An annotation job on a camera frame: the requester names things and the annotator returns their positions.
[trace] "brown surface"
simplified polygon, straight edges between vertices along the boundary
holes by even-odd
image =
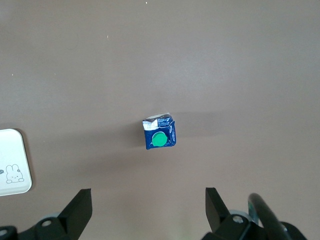
[[[0,128],[34,184],[0,225],[92,188],[83,240],[199,240],[216,187],[319,239],[319,23],[315,0],[1,1]],[[167,111],[176,146],[145,150],[141,120]]]

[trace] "bolt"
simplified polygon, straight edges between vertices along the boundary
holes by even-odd
[[[44,221],[44,222],[41,224],[41,226],[42,226],[42,227],[47,227],[47,226],[49,226],[51,223],[52,223],[51,220],[47,220],[47,221]]]
[[[282,227],[283,227],[283,230],[284,230],[285,232],[288,232],[288,229],[286,228],[285,225],[282,224]]]
[[[232,219],[233,219],[233,221],[234,221],[235,223],[237,223],[237,224],[242,224],[242,223],[244,222],[244,220],[242,219],[242,217],[240,217],[240,216],[238,216],[238,215],[234,216]]]
[[[7,233],[8,233],[7,229],[0,230],[0,237],[6,235]]]

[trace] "cartoon bunny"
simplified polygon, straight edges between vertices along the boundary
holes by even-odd
[[[17,164],[6,166],[6,173],[7,184],[24,181],[23,175]]]

